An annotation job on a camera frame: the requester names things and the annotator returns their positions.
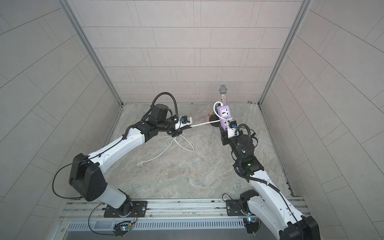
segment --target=white cable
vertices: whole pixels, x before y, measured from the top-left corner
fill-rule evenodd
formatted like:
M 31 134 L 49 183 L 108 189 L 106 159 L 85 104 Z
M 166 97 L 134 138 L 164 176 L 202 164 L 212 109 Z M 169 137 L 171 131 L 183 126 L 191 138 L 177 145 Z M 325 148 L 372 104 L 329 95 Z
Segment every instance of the white cable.
M 200 125 L 203 125 L 203 124 L 214 123 L 214 122 L 220 122 L 220 120 L 211 121 L 211 122 L 203 122 L 203 123 L 199 123 L 199 124 L 196 124 L 196 125 L 191 125 L 191 127 L 197 127 L 197 126 L 200 126 Z
M 183 138 L 189 143 L 189 145 L 192 147 L 192 150 L 187 149 L 187 148 L 181 146 L 181 145 L 176 141 L 176 138 L 177 138 L 177 137 L 174 137 L 174 138 L 172 139 L 171 143 L 168 145 L 168 147 L 166 147 L 166 148 L 165 148 L 159 155 L 157 155 L 156 157 L 154 157 L 154 158 L 152 158 L 152 159 L 150 159 L 150 160 L 141 160 L 141 161 L 139 161 L 139 162 L 136 164 L 136 166 L 138 166 L 138 167 L 142 167 L 142 166 L 144 165 L 144 163 L 149 162 L 149 161 L 152 161 L 152 160 L 154 160 L 154 159 L 160 157 L 160 155 L 163 154 L 163 153 L 164 153 L 164 152 L 165 152 L 165 151 L 172 145 L 173 141 L 175 141 L 175 142 L 177 143 L 177 145 L 179 145 L 182 149 L 185 149 L 185 150 L 187 150 L 187 151 L 193 152 L 193 151 L 195 150 L 195 148 L 193 147 L 192 143 L 190 143 L 190 141 L 188 141 L 184 136 L 181 136 L 181 137 L 183 137 Z
M 215 113 L 216 116 L 218 116 L 220 119 L 227 120 L 226 118 L 223 118 L 223 117 L 221 117 L 221 116 L 219 116 L 219 115 L 217 114 L 217 112 L 216 112 L 216 110 L 215 110 L 215 107 L 216 107 L 216 104 L 217 104 L 217 103 L 220 103 L 220 106 L 223 106 L 223 103 L 222 103 L 222 102 L 220 102 L 220 101 L 215 102 L 215 103 L 214 103 L 214 113 Z

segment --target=black bracket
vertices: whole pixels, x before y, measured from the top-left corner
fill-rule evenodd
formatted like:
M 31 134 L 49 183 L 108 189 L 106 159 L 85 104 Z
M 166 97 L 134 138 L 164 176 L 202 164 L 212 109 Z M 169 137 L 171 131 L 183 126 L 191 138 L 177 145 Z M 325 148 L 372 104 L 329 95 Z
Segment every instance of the black bracket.
M 238 199 L 225 200 L 227 204 L 227 215 L 228 216 L 254 216 L 254 214 L 246 214 L 241 210 L 240 202 Z
M 147 201 L 131 201 L 132 207 L 135 208 L 137 211 L 137 217 L 144 217 L 145 216 L 145 212 L 147 211 L 147 204 L 148 204 Z M 132 210 L 126 216 L 119 216 L 119 212 L 110 206 L 103 208 L 103 210 L 105 210 L 104 217 L 106 217 L 106 218 L 108 218 L 108 217 L 115 217 L 115 218 L 117 218 L 117 217 L 134 217 L 135 216 L 135 212 Z

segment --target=purple power strip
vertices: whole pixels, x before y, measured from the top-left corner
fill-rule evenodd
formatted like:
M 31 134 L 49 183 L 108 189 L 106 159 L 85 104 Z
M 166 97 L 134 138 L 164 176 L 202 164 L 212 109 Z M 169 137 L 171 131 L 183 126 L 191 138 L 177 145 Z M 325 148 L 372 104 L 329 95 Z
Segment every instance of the purple power strip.
M 223 118 L 227 118 L 228 119 L 228 118 L 231 117 L 231 112 L 229 111 L 229 106 L 228 105 L 218 106 L 217 107 L 217 113 L 219 114 L 220 117 L 223 117 Z M 227 130 L 227 126 L 225 125 L 226 123 L 227 123 L 226 120 L 220 119 L 221 127 L 224 130 Z

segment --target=gray tile wall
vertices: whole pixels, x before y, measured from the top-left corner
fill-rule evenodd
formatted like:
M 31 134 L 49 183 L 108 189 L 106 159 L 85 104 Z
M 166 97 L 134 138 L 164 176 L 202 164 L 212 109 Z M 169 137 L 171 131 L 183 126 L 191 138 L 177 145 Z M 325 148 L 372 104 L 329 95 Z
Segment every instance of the gray tile wall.
M 301 1 L 69 4 L 123 102 L 212 102 L 224 83 L 228 101 L 256 102 Z
M 0 1 L 0 236 L 47 237 L 59 167 L 101 148 L 119 110 L 56 0 Z M 55 180 L 76 197 L 70 168 Z
M 383 32 L 383 1 L 313 0 L 262 106 L 324 239 L 384 237 Z

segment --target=metal vent grille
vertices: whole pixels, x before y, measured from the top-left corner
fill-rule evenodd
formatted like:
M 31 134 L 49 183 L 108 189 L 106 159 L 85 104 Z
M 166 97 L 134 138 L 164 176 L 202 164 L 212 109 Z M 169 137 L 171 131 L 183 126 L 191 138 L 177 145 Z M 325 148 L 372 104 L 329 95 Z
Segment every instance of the metal vent grille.
M 93 230 L 111 231 L 113 226 L 121 221 L 90 221 Z M 239 229 L 244 228 L 243 219 L 239 218 L 213 218 L 213 219 L 159 219 L 138 220 L 132 230 L 176 230 L 176 229 Z M 87 230 L 87 221 L 71 221 L 67 231 Z

